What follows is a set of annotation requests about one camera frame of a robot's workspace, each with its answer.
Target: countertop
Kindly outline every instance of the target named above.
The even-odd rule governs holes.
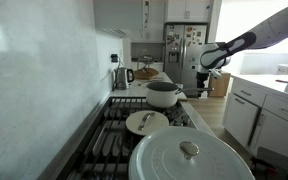
[[[165,82],[172,82],[169,77],[164,73],[160,72],[156,78],[163,78]],[[146,85],[147,83],[141,84],[144,81],[138,81],[134,80],[130,88],[126,90],[115,90],[112,91],[109,96],[127,96],[127,97],[145,97],[147,93]],[[186,98],[184,93],[178,94],[178,98]],[[215,136],[213,131],[208,127],[208,125],[205,123],[205,121],[202,119],[202,117],[196,112],[196,110],[192,107],[192,105],[189,102],[180,102],[186,111],[186,113],[190,116],[191,122],[194,123],[194,125],[197,127],[198,130],[205,132],[207,134],[210,134],[212,136]]]
[[[276,80],[288,81],[288,75],[232,75],[234,81],[251,83],[252,87],[264,90],[267,94],[278,96],[288,100],[288,92],[285,92],[287,83]]]

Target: white dutch oven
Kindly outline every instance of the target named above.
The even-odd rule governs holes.
[[[147,86],[147,102],[158,108],[172,107],[177,101],[177,94],[183,91],[212,91],[213,88],[192,88],[179,90],[178,86],[169,82],[152,82]]]
[[[254,180],[242,158],[216,137],[187,127],[145,136],[130,159],[131,180]]]

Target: refrigerator door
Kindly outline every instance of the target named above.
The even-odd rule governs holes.
[[[196,68],[201,56],[201,45],[206,40],[206,25],[187,25],[184,27],[183,62],[181,71],[181,83],[184,88],[196,88]],[[186,95],[197,94],[185,92]]]
[[[174,83],[181,82],[183,32],[184,25],[167,25],[165,27],[164,71]]]

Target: white wall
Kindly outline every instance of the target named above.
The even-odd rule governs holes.
[[[105,99],[107,36],[92,1],[0,0],[0,179],[36,179]]]
[[[288,0],[223,0],[216,42],[228,42],[238,37],[287,6]],[[277,61],[272,64],[272,61],[267,61],[267,59],[274,59],[268,58],[270,54],[274,54],[274,57],[279,56],[276,53],[283,53],[280,54],[282,56],[280,63],[288,63],[288,40],[264,50],[239,52],[232,56],[231,63],[223,67],[223,70],[232,74],[240,74],[243,68],[244,72],[250,72],[251,69],[247,70],[247,68],[256,66],[256,63],[248,64],[252,62],[249,60],[251,57],[257,58],[254,62],[259,62],[257,64],[259,68],[273,68],[271,66]]]

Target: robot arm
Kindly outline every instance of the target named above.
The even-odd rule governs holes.
[[[262,49],[288,38],[288,7],[228,43],[206,44],[198,73],[228,64],[225,58],[245,49]]]

